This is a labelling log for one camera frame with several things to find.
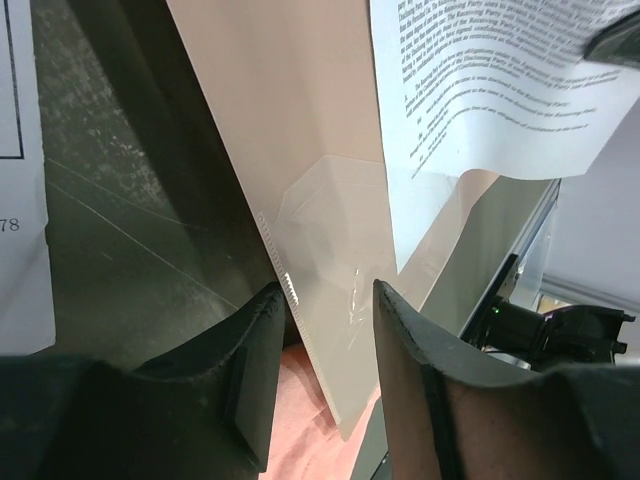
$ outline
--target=dark green surface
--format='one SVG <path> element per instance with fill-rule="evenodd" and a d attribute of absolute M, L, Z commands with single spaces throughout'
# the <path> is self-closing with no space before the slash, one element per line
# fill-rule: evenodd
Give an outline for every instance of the dark green surface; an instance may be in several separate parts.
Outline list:
<path fill-rule="evenodd" d="M 124 3 L 139 8 L 33 0 L 32 15 L 50 351 L 132 368 L 227 317 L 275 275 L 166 5 Z M 78 18 L 107 44 L 88 39 Z"/>

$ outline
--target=beige cardboard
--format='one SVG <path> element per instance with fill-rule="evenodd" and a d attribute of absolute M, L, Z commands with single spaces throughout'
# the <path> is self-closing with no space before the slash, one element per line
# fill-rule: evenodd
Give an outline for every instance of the beige cardboard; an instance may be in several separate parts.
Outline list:
<path fill-rule="evenodd" d="M 495 180 L 466 173 L 395 271 L 367 0 L 168 0 L 348 437 L 377 385 L 371 283 L 419 308 Z"/>

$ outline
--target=white wall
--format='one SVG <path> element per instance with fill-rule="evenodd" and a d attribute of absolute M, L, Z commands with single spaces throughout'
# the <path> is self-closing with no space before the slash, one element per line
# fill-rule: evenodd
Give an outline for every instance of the white wall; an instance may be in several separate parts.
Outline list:
<path fill-rule="evenodd" d="M 545 276 L 640 313 L 640 103 L 587 174 L 563 180 Z"/>

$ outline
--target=paper sheet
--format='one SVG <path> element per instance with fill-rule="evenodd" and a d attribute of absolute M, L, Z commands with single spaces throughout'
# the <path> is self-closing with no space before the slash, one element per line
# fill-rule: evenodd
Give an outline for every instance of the paper sheet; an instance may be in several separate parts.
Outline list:
<path fill-rule="evenodd" d="M 0 17 L 0 354 L 27 354 L 55 341 L 30 4 Z"/>
<path fill-rule="evenodd" d="M 582 61 L 582 51 L 638 8 L 638 0 L 371 0 L 398 270 L 463 172 L 586 172 L 638 99 L 640 73 Z"/>

